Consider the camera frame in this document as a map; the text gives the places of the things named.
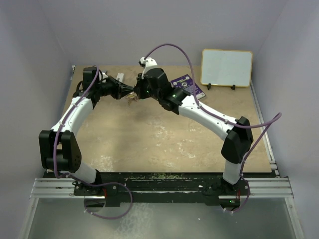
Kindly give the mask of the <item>large metal keyring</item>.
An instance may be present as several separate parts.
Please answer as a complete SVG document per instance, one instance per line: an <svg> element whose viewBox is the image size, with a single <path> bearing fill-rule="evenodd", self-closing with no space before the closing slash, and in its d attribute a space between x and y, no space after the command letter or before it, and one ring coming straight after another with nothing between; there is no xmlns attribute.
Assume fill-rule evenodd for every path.
<svg viewBox="0 0 319 239"><path fill-rule="evenodd" d="M139 97L136 93L130 93L126 96L126 100L128 105L132 104L133 102L137 102L139 100Z"/></svg>

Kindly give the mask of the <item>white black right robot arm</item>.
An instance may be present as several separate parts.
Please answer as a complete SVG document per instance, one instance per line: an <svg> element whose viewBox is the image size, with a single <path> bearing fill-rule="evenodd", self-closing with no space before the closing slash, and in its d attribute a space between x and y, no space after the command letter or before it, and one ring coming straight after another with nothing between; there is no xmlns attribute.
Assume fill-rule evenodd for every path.
<svg viewBox="0 0 319 239"><path fill-rule="evenodd" d="M139 99L153 98L163 109L194 120L219 136L223 141L221 154L226 160L222 191L233 195L239 190L244 157L253 143L247 118L229 117L198 102L188 91L173 87L161 68L139 73L134 91Z"/></svg>

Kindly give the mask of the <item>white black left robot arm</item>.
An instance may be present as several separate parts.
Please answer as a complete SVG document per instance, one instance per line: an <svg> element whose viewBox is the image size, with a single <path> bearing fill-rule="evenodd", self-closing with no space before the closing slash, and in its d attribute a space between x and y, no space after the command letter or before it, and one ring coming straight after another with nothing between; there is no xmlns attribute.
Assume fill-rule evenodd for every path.
<svg viewBox="0 0 319 239"><path fill-rule="evenodd" d="M96 66L84 68L82 81L62 118L50 130L42 130L39 134L42 167L53 171L56 178L72 177L86 183L85 190L91 195L101 193L100 173L82 160L76 135L102 97L119 100L133 90L132 86L108 76Z"/></svg>

